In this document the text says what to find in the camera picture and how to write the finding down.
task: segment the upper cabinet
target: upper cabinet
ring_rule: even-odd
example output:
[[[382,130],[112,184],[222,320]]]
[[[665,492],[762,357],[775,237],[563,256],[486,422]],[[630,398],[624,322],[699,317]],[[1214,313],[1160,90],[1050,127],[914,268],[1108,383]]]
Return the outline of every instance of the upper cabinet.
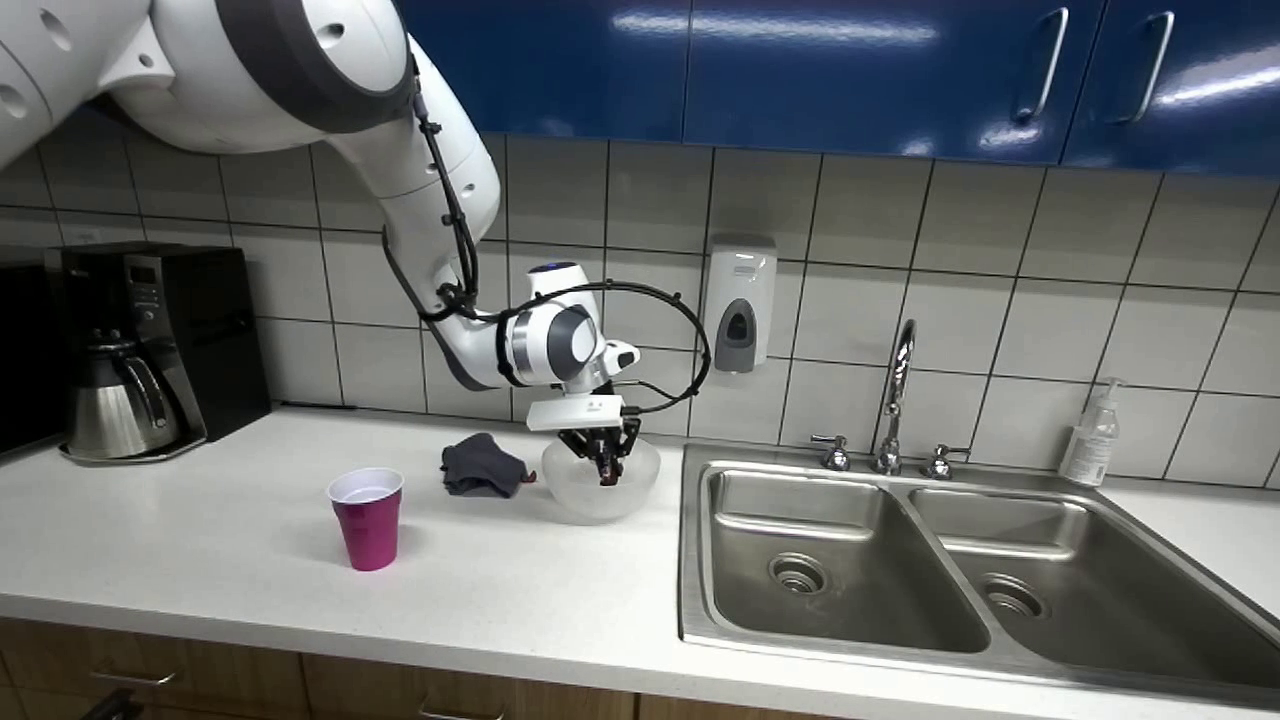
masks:
[[[478,130],[1280,176],[1280,0],[398,0]]]
[[[683,0],[415,0],[478,130],[683,134]]]
[[[687,134],[1056,161],[1099,0],[690,0]]]
[[[1280,176],[1280,0],[1111,0],[1062,161]]]

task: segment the paper cup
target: paper cup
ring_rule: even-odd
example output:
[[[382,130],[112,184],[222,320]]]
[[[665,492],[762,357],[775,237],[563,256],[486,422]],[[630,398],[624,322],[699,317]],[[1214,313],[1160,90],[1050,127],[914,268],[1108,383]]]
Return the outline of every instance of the paper cup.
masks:
[[[375,573],[397,559],[398,494],[398,474],[382,467],[355,467],[328,489],[355,573]]]

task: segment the soap dispenser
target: soap dispenser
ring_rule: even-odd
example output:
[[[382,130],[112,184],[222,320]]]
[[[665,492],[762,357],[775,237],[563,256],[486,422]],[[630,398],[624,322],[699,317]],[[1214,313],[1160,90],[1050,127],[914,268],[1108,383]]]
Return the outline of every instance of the soap dispenser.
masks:
[[[710,241],[703,326],[720,372],[750,372],[769,360],[775,243],[750,237]]]
[[[1058,461],[1058,474],[1077,485],[1102,485],[1115,441],[1119,441],[1119,398],[1115,381],[1102,381],[1102,388],[1089,398],[1079,418],[1073,422],[1067,451]]]

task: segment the stainless steel sink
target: stainless steel sink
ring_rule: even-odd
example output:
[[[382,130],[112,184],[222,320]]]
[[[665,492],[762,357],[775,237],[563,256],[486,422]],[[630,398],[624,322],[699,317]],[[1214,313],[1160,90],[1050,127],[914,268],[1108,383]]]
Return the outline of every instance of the stainless steel sink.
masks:
[[[1280,627],[1102,494],[687,451],[694,644],[1280,708]]]
[[[986,627],[878,485],[717,473],[706,512],[706,591],[724,625],[943,651],[986,649]]]

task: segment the kitchen counter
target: kitchen counter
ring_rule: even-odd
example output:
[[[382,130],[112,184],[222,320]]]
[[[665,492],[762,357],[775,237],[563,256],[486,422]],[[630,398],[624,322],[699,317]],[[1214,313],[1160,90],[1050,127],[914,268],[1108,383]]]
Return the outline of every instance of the kitchen counter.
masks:
[[[1167,696],[694,649],[675,636],[681,446],[645,512],[563,525],[541,489],[457,501],[441,446],[471,429],[272,412],[149,467],[60,451],[0,464],[0,614],[527,676],[827,716],[1266,716]],[[549,441],[497,436],[537,464]],[[344,565],[322,489],[403,474],[398,559]],[[1280,501],[1115,485],[1108,494],[1280,614]]]

